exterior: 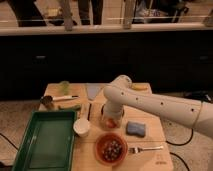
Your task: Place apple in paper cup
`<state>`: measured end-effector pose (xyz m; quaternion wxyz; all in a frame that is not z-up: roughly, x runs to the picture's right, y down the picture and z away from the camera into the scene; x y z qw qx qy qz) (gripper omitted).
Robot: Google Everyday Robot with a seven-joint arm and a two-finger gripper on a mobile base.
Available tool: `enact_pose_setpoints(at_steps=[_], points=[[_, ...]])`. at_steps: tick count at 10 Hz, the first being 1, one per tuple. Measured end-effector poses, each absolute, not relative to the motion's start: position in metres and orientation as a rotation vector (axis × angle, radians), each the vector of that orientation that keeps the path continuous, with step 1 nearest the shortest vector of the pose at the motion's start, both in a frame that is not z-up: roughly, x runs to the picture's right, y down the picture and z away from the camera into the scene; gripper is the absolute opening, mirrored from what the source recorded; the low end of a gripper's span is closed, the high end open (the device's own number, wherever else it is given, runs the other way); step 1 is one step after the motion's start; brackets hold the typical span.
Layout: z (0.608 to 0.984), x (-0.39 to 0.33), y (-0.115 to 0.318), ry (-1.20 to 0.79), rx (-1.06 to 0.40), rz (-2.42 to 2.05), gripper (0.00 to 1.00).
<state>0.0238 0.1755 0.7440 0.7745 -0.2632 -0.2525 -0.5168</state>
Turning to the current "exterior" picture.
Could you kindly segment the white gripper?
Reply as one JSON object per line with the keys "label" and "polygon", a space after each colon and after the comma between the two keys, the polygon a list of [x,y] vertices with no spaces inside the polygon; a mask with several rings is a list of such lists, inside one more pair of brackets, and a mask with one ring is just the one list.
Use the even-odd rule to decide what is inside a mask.
{"label": "white gripper", "polygon": [[117,111],[113,111],[107,105],[104,105],[101,109],[100,123],[105,130],[114,130],[121,127],[123,116],[123,107],[119,108]]}

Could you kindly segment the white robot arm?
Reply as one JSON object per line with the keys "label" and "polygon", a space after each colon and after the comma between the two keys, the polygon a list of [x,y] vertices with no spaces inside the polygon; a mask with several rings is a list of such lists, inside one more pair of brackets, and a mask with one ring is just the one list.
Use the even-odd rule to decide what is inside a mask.
{"label": "white robot arm", "polygon": [[166,118],[213,139],[213,104],[199,100],[139,93],[131,88],[132,80],[120,75],[103,89],[106,103],[103,114],[121,118],[124,106],[130,106]]}

